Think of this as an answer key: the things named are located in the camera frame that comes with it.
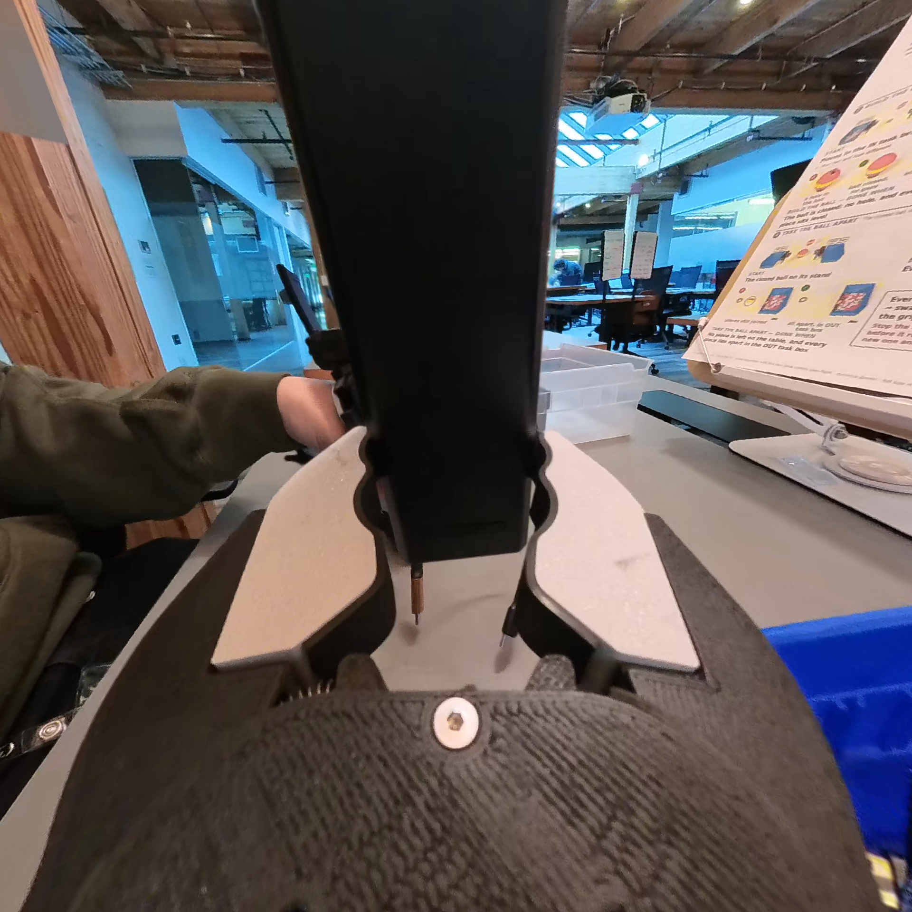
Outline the instruction board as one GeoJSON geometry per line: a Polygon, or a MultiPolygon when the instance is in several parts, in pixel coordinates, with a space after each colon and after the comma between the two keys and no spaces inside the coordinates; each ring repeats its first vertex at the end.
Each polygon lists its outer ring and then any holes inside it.
{"type": "Polygon", "coordinates": [[[758,233],[685,358],[910,398],[910,23],[758,233]]]}

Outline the white board stand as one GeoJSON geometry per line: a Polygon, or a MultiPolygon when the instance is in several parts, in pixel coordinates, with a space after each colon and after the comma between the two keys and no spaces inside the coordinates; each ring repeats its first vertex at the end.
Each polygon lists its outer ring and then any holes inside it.
{"type": "Polygon", "coordinates": [[[833,431],[734,440],[729,450],[833,503],[911,536],[911,455],[833,431]]]}

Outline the clear plastic bin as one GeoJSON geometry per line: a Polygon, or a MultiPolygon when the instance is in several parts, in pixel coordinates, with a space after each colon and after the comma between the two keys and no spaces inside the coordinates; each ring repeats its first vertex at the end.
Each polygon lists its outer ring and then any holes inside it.
{"type": "Polygon", "coordinates": [[[541,353],[536,425],[574,444],[628,437],[651,360],[562,344],[541,353]]]}

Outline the person's left hand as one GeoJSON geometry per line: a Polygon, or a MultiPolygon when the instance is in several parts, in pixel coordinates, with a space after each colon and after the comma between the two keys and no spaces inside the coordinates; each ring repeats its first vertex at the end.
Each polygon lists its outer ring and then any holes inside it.
{"type": "Polygon", "coordinates": [[[276,402],[286,433],[306,450],[326,450],[347,433],[330,380],[286,376],[276,402]]]}

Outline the black multi-port hub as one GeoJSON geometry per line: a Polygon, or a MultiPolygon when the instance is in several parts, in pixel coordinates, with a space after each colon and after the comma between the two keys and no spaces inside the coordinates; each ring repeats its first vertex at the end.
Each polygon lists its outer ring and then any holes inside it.
{"type": "Polygon", "coordinates": [[[396,544],[516,553],[567,2],[256,2],[396,544]]]}

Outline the black flat tray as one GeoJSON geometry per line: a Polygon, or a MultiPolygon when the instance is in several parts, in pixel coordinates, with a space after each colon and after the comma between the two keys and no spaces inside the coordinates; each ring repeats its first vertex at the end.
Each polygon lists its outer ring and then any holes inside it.
{"type": "Polygon", "coordinates": [[[644,392],[637,408],[667,424],[725,446],[739,440],[776,438],[789,434],[778,427],[666,390],[644,392]]]}

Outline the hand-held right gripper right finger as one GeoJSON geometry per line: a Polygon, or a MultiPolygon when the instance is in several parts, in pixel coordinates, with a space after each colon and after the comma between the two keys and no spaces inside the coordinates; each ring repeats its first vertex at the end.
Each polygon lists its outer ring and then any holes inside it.
{"type": "Polygon", "coordinates": [[[701,661],[646,514],[608,469],[540,436],[514,632],[576,672],[602,651],[623,667],[693,674],[701,661]]]}

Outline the black wall screen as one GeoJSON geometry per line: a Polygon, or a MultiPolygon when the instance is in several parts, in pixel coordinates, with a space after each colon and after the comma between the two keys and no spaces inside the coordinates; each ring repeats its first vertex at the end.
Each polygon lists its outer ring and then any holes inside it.
{"type": "Polygon", "coordinates": [[[808,165],[811,163],[811,159],[802,162],[798,161],[776,168],[769,173],[770,192],[773,199],[773,205],[777,205],[799,182],[808,165]]]}

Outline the black office chair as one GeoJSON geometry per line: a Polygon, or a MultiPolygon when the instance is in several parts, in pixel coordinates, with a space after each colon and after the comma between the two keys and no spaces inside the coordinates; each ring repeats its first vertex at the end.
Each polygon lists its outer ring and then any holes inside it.
{"type": "Polygon", "coordinates": [[[672,266],[654,268],[649,278],[634,279],[629,302],[603,309],[597,334],[608,349],[628,352],[630,344],[653,338],[667,303],[672,266]]]}

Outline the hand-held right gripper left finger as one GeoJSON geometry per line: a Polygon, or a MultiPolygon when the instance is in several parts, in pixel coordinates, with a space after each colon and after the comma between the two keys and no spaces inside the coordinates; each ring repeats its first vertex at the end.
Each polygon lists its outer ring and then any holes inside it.
{"type": "Polygon", "coordinates": [[[250,547],[244,572],[211,655],[219,671],[281,665],[334,671],[340,656],[366,651],[355,640],[383,641],[396,620],[382,537],[361,498],[373,478],[364,427],[349,430],[277,490],[250,547]]]}

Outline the person's left forearm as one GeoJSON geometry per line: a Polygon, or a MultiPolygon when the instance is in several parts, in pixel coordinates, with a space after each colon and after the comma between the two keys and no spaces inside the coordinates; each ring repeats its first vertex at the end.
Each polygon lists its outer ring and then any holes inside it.
{"type": "Polygon", "coordinates": [[[292,450],[284,374],[181,368],[133,389],[2,364],[2,517],[103,529],[167,520],[292,450]]]}

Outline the grey desk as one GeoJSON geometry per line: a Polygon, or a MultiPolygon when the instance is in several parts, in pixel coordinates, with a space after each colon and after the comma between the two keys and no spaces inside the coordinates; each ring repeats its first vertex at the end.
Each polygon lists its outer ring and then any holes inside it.
{"type": "MultiPolygon", "coordinates": [[[[626,438],[581,450],[646,513],[660,516],[759,627],[910,605],[910,539],[727,449],[639,411],[626,438]]],[[[129,658],[247,514],[296,470],[281,456],[246,473],[159,603],[2,820],[2,910],[24,905],[81,743],[129,658]]],[[[522,685],[536,660],[519,640],[498,647],[521,566],[506,554],[425,566],[427,604],[408,610],[407,570],[392,560],[393,635],[375,655],[395,690],[522,685]]]]}

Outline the large blue plastic bin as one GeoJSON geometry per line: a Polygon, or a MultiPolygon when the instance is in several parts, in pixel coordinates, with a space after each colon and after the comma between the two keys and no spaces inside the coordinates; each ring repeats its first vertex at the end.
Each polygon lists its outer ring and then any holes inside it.
{"type": "Polygon", "coordinates": [[[809,710],[775,787],[814,910],[910,910],[911,608],[767,627],[809,710]]]}

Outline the ceiling projector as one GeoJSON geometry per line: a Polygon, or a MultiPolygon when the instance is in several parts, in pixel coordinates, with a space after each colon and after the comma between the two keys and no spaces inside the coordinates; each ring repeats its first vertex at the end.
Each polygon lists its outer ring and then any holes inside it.
{"type": "Polygon", "coordinates": [[[643,92],[631,91],[601,98],[587,115],[587,130],[598,129],[598,124],[611,118],[645,116],[651,109],[651,100],[643,92]]]}

